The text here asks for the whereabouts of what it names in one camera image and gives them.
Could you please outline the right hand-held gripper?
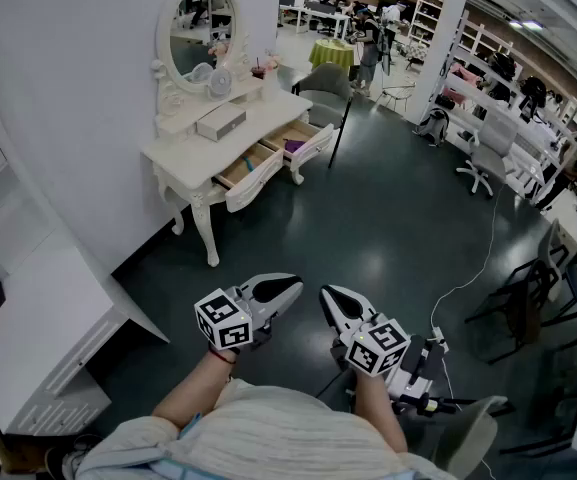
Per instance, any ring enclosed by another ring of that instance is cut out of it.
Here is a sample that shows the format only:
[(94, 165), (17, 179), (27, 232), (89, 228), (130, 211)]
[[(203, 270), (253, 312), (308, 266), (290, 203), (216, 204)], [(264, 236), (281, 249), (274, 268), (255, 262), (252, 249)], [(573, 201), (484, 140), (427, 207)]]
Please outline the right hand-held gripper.
[(375, 377), (399, 363), (410, 338), (395, 319), (377, 312), (365, 296), (337, 285), (324, 285), (319, 301), (337, 333), (330, 353), (342, 370), (353, 367)]

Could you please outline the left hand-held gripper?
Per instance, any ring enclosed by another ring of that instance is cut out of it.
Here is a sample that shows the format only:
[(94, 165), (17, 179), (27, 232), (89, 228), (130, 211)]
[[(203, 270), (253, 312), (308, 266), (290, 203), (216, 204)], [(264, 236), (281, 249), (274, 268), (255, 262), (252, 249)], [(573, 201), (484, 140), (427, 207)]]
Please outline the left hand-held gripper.
[(273, 321), (292, 306), (303, 287), (295, 274), (266, 273), (239, 286), (218, 288), (194, 304), (198, 327), (216, 351), (256, 349), (269, 341)]

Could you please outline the table drawer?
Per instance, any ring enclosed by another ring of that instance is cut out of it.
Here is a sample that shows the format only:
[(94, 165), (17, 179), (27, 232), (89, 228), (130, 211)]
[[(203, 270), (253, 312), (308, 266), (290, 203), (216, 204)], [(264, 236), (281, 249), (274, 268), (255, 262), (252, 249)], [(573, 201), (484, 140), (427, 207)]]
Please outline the table drawer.
[[(291, 171), (297, 171), (328, 146), (333, 132), (332, 124), (318, 128), (301, 120), (293, 120), (263, 137), (260, 143), (272, 150), (282, 151), (284, 165)], [(305, 144), (298, 151), (289, 153), (284, 149), (285, 140), (304, 141)]]
[[(249, 173), (242, 156), (250, 157), (258, 168)], [(283, 167), (283, 153), (255, 143), (230, 166), (214, 177), (226, 189), (225, 203), (230, 213), (248, 206), (261, 192), (267, 182)]]

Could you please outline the white dressing table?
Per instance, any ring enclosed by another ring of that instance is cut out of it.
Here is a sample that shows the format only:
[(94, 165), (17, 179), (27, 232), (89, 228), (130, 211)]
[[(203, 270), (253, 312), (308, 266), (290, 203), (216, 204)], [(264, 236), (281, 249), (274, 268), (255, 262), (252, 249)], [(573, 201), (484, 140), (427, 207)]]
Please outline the white dressing table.
[[(176, 204), (176, 200), (181, 199), (192, 211), (210, 266), (219, 264), (211, 207), (220, 203), (226, 205), (226, 189), (214, 177), (271, 132), (293, 120), (307, 123), (305, 118), (311, 106), (311, 101), (281, 90), (272, 101), (257, 99), (245, 103), (246, 121), (218, 142), (199, 135), (195, 128), (192, 133), (174, 138), (158, 138), (143, 149), (157, 178), (159, 194), (173, 215), (173, 232), (179, 235), (184, 229), (181, 211)], [(290, 171), (295, 184), (303, 182), (300, 168), (291, 171), (284, 161), (282, 168)]]

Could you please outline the person's left forearm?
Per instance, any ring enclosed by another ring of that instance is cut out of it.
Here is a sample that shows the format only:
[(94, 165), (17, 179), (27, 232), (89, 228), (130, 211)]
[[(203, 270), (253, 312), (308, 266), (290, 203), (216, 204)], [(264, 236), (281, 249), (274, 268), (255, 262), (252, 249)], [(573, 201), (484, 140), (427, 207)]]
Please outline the person's left forearm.
[(238, 354), (209, 348), (194, 369), (155, 407), (154, 417), (163, 418), (179, 429), (197, 415), (213, 410), (230, 379)]

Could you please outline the person's right forearm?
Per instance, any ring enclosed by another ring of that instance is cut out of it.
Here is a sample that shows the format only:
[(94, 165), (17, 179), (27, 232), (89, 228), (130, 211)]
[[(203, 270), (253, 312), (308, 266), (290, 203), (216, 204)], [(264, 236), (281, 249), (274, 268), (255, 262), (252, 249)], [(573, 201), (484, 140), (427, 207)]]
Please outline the person's right forearm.
[(407, 441), (393, 412), (384, 378), (355, 373), (355, 414), (368, 421), (395, 453), (406, 453)]

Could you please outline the person's striped grey shirt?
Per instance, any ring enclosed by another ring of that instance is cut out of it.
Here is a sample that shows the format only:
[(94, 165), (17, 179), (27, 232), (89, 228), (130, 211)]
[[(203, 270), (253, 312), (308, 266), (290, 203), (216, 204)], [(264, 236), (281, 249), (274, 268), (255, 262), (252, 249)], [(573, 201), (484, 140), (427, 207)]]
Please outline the person's striped grey shirt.
[(233, 379), (183, 428), (162, 417), (120, 424), (76, 480), (456, 480), (396, 453), (377, 429), (302, 392)]

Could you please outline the white grey jewelry box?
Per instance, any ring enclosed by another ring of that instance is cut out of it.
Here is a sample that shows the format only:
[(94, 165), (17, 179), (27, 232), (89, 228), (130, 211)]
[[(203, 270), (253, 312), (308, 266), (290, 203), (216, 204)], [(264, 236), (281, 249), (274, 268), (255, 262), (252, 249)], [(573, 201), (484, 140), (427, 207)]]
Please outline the white grey jewelry box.
[(245, 122), (246, 117), (246, 110), (243, 107), (224, 103), (197, 121), (197, 133), (218, 142)]

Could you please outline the grey plastic chair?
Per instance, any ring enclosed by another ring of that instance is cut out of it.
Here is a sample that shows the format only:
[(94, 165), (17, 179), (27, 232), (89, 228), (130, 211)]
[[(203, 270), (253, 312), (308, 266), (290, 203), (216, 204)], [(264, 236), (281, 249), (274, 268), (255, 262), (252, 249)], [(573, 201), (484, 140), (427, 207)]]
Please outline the grey plastic chair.
[(432, 454), (432, 461), (441, 470), (465, 480), (482, 462), (498, 432), (498, 423), (491, 410), (506, 408), (504, 396), (490, 396), (469, 403), (451, 416)]

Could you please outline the black metal chair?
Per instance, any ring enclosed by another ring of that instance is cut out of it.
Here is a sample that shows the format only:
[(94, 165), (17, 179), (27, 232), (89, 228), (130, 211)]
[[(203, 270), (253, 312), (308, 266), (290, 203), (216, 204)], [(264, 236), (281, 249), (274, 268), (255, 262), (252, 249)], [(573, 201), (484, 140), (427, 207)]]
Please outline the black metal chair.
[(565, 285), (571, 286), (569, 268), (577, 260), (561, 238), (562, 227), (554, 220), (537, 247), (537, 256), (516, 267), (502, 286), (490, 293), (477, 310), (464, 320), (471, 323), (494, 314), (504, 316), (513, 348), (495, 358), (490, 366), (535, 343), (548, 323), (541, 311), (559, 298)]

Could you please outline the grey backpack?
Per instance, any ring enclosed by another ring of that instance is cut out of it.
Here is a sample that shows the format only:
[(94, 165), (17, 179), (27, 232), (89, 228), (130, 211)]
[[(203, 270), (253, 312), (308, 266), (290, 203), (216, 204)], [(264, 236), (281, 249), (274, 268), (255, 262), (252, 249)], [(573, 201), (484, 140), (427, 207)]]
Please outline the grey backpack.
[(413, 133), (428, 139), (431, 146), (439, 147), (445, 141), (448, 125), (448, 113), (442, 108), (434, 108), (413, 129)]

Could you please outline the pink flowers in white vase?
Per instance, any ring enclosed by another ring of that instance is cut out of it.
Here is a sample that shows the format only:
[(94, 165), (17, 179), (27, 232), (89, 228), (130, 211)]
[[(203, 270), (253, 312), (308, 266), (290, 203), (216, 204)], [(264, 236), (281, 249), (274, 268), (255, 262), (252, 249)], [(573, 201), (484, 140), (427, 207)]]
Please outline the pink flowers in white vase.
[(262, 97), (264, 101), (272, 101), (279, 89), (278, 69), (280, 66), (280, 57), (272, 50), (266, 51), (266, 59), (262, 65), (264, 70), (264, 82), (262, 88)]

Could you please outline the white grey office chair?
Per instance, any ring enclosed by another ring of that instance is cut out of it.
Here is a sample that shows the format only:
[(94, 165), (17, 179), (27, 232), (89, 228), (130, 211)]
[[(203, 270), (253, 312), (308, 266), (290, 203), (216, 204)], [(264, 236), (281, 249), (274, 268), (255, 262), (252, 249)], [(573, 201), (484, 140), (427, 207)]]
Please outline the white grey office chair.
[(472, 194), (483, 186), (487, 197), (492, 199), (494, 193), (488, 181), (489, 177), (502, 184), (506, 183), (504, 159), (510, 154), (517, 133), (518, 124), (509, 114), (501, 110), (487, 111), (482, 126), (472, 133), (466, 166), (455, 169), (456, 174), (467, 174), (473, 178), (470, 190)]

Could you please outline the small white desk fan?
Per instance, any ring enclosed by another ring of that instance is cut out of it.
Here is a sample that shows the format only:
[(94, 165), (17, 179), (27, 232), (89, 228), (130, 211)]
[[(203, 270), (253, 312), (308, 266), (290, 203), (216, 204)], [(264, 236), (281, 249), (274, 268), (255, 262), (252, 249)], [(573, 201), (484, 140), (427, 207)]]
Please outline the small white desk fan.
[(214, 69), (206, 84), (208, 97), (213, 101), (224, 100), (230, 95), (231, 89), (231, 72), (224, 67)]

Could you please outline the white cabinet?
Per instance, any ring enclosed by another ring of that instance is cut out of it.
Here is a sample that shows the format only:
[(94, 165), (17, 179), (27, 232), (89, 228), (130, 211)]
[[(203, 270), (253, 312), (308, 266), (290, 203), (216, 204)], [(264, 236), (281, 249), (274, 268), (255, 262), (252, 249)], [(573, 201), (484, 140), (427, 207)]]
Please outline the white cabinet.
[(86, 365), (128, 321), (164, 333), (63, 232), (50, 233), (4, 280), (0, 431), (33, 437), (83, 431), (111, 403)]

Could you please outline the round table with green cloth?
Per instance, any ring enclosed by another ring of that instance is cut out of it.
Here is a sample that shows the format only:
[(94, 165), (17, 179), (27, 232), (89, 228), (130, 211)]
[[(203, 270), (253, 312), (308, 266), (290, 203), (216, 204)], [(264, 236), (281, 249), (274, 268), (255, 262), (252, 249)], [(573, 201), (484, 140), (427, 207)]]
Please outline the round table with green cloth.
[(354, 49), (352, 45), (339, 39), (318, 39), (312, 47), (309, 62), (312, 68), (333, 63), (348, 71), (354, 65)]

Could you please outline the long white shelf rack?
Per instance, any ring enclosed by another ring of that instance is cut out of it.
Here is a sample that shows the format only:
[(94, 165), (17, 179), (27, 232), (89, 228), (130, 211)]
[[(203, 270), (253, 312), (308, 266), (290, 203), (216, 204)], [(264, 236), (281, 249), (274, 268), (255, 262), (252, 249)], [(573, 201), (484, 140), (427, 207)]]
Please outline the long white shelf rack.
[[(518, 59), (522, 64), (532, 66), (541, 76), (545, 77), (547, 75), (535, 63), (516, 50), (511, 43), (497, 37), (486, 30), (484, 26), (472, 23), (469, 20), (469, 12), (464, 11), (459, 19), (450, 49), (442, 64), (426, 110), (431, 111), (436, 106), (436, 97), (441, 95), (444, 90), (449, 90), (463, 96), (465, 100), (475, 105), (479, 105), (486, 110), (493, 110), (511, 119), (517, 134), (508, 156), (513, 161), (514, 168), (529, 175), (534, 180), (534, 185), (539, 188), (532, 198), (536, 202), (550, 191), (550, 187), (553, 184), (552, 181), (546, 181), (543, 177), (543, 167), (549, 164), (555, 165), (558, 170), (563, 169), (564, 162), (559, 159), (559, 152), (551, 147), (552, 141), (557, 139), (570, 144), (570, 150), (564, 157), (565, 160), (569, 160), (573, 153), (577, 151), (577, 132), (571, 132), (564, 121), (548, 110), (543, 111), (544, 119), (542, 122), (537, 122), (534, 119), (525, 121), (517, 114), (515, 110), (519, 108), (518, 98), (523, 95), (519, 86), (512, 81), (503, 79), (501, 75), (494, 72), (492, 67), (461, 45), (461, 38), (466, 27), (476, 30), (479, 38), (483, 36), (491, 38), (492, 41), (498, 43), (501, 48), (507, 50), (511, 56)], [(501, 100), (494, 100), (489, 94), (457, 77), (450, 71), (450, 66), (456, 58), (477, 66), (478, 69), (506, 87), (510, 91), (510, 101), (505, 103)]]

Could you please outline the white ornate oval mirror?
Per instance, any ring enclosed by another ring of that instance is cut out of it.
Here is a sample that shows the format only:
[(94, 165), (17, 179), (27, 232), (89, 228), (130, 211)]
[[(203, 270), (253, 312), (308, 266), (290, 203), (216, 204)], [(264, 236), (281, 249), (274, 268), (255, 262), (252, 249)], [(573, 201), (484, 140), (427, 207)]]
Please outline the white ornate oval mirror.
[[(192, 133), (203, 116), (260, 87), (250, 72), (239, 0), (167, 0), (155, 45), (151, 69), (158, 84), (155, 125), (161, 138)], [(232, 89), (224, 100), (213, 101), (206, 84), (219, 67), (231, 72)]]

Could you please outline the tall white shelf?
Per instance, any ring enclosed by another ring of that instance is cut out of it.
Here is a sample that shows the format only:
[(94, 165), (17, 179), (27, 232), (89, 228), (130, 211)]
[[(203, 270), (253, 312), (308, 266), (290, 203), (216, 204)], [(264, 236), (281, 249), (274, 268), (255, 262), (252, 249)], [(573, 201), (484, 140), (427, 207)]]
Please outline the tall white shelf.
[(435, 35), (441, 11), (441, 3), (432, 0), (417, 0), (408, 29), (408, 38), (412, 42), (429, 47)]

